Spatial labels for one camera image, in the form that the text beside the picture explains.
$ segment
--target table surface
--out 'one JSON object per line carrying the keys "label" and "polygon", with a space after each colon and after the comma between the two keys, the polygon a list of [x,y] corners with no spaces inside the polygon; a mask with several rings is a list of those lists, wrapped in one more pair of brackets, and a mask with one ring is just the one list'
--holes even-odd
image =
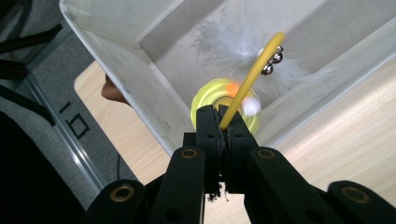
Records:
{"label": "table surface", "polygon": [[[382,72],[395,73],[396,61],[393,60],[384,67]],[[75,89],[139,181],[147,184],[165,172],[170,158],[131,107],[108,101],[101,96],[100,91],[104,83],[105,72],[97,62],[93,62],[77,78]],[[393,128],[396,124],[396,91],[392,91],[396,90],[396,78],[387,82],[387,85],[387,90],[390,91],[378,92],[369,99],[382,102],[385,94],[386,102],[376,104],[369,113],[356,116],[353,111],[367,106],[368,101],[358,103],[346,111],[343,117],[334,120],[318,132],[321,136],[340,139],[344,143],[350,142],[343,140],[346,135],[352,135],[354,140],[360,140],[363,135],[366,139],[364,146],[360,144],[339,147],[335,141],[316,143],[318,137],[310,136],[306,141],[310,147],[306,147],[305,144],[297,147],[304,150],[289,151],[285,154],[309,183],[325,189],[330,182],[346,178],[373,189],[396,205],[396,138],[392,137],[396,136],[396,129]],[[378,115],[382,119],[373,120]],[[376,122],[377,126],[382,128],[369,133],[364,130],[363,125],[367,122]],[[340,131],[339,125],[345,128]],[[319,153],[314,150],[317,147],[326,148],[325,152],[330,153]],[[340,172],[340,166],[347,168]],[[227,199],[228,202],[225,197],[221,197],[214,203],[205,204],[205,223],[249,223],[243,205],[243,195],[228,194]]]}

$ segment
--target yellow tube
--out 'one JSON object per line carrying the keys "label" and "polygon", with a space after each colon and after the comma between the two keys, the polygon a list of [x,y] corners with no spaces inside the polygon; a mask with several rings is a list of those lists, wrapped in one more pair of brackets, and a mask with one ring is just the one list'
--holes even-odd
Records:
{"label": "yellow tube", "polygon": [[247,77],[242,83],[241,88],[239,88],[239,91],[236,93],[233,101],[230,104],[230,107],[228,107],[223,119],[221,120],[220,128],[222,130],[225,130],[228,127],[239,106],[242,104],[242,101],[247,96],[248,91],[253,86],[253,83],[262,72],[262,69],[267,64],[268,60],[270,60],[270,58],[276,53],[277,47],[282,44],[284,39],[285,34],[283,32],[276,33],[268,42],[267,46],[265,46],[259,58],[250,68],[250,71],[247,73]]}

